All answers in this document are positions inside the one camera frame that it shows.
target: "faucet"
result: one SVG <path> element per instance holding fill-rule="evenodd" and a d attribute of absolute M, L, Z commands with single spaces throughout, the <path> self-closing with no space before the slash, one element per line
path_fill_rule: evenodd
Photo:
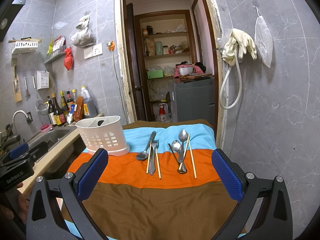
<path fill-rule="evenodd" d="M 28 115 L 25 111 L 23 111 L 23 110 L 18 110 L 18 111 L 16 111 L 16 112 L 13 114 L 12 124 L 13 124 L 13 129 L 14 129 L 14 132 L 15 132 L 16 135 L 18 135 L 18 131 L 17 131 L 16 125 L 15 125 L 15 123 L 14 123 L 14 118 L 16 117 L 17 113 L 22 113 L 22 114 L 24 114 L 25 117 L 26 117 L 27 122 L 30 120 L 29 115 Z"/>

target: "range hood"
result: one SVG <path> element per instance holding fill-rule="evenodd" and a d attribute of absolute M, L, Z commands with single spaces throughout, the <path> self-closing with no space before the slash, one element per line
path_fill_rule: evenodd
<path fill-rule="evenodd" d="M 25 4 L 26 0 L 14 0 L 9 6 L 7 12 L 4 14 L 4 17 L 0 22 L 0 42 L 4 40 L 10 25 Z"/>

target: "light switch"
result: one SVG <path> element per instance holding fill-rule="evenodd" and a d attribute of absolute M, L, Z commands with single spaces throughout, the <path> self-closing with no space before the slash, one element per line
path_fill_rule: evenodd
<path fill-rule="evenodd" d="M 84 59 L 93 57 L 93 50 L 92 50 L 92 48 L 93 48 L 93 47 L 90 47 L 90 48 L 87 48 L 87 49 L 84 49 L 84 50 L 83 50 L 83 52 L 84 52 Z"/>
<path fill-rule="evenodd" d="M 93 55 L 101 55 L 102 54 L 102 43 L 93 46 Z"/>

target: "power outlet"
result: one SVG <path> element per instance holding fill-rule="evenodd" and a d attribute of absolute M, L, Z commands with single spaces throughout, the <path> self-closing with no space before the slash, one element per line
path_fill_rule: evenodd
<path fill-rule="evenodd" d="M 93 46 L 93 56 L 102 54 L 102 43 Z"/>

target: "blue gripper pad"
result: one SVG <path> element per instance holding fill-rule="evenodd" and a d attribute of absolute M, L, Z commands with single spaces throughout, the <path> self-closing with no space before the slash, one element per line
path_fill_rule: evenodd
<path fill-rule="evenodd" d="M 108 159 L 108 152 L 100 148 L 88 162 L 83 163 L 76 171 L 74 189 L 80 201 L 90 197 L 99 178 L 108 165 Z"/>
<path fill-rule="evenodd" d="M 9 153 L 9 157 L 11 160 L 14 160 L 14 159 L 18 158 L 19 156 L 21 156 L 22 154 L 26 153 L 28 150 L 29 150 L 29 145 L 27 143 L 23 143 L 23 144 L 19 145 L 17 148 L 13 149 Z"/>
<path fill-rule="evenodd" d="M 213 151 L 211 161 L 229 196 L 240 202 L 243 197 L 241 181 L 217 150 Z"/>

